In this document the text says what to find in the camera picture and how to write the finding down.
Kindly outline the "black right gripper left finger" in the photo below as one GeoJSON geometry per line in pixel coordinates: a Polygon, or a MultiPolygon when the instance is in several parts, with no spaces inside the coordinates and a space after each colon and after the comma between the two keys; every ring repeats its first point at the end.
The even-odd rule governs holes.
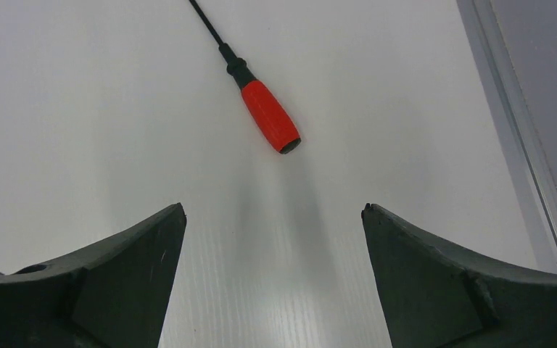
{"type": "Polygon", "coordinates": [[[172,204],[84,248],[0,273],[0,347],[156,347],[186,224],[172,204]]]}

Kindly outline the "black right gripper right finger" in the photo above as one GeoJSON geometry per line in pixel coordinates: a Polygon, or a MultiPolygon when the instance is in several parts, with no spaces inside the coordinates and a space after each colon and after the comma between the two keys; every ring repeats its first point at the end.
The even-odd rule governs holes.
{"type": "Polygon", "coordinates": [[[485,256],[377,204],[361,213],[394,347],[557,347],[557,275],[485,256]]]}

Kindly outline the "red handled screwdriver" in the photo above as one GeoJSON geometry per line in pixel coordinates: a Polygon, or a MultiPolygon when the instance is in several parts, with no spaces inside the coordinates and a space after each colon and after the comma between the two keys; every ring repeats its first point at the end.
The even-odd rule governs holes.
{"type": "Polygon", "coordinates": [[[220,37],[197,1],[190,0],[189,3],[217,43],[218,51],[226,62],[226,72],[239,87],[242,100],[266,141],[280,154],[296,149],[302,139],[286,110],[266,85],[255,77],[247,62],[220,37]]]}

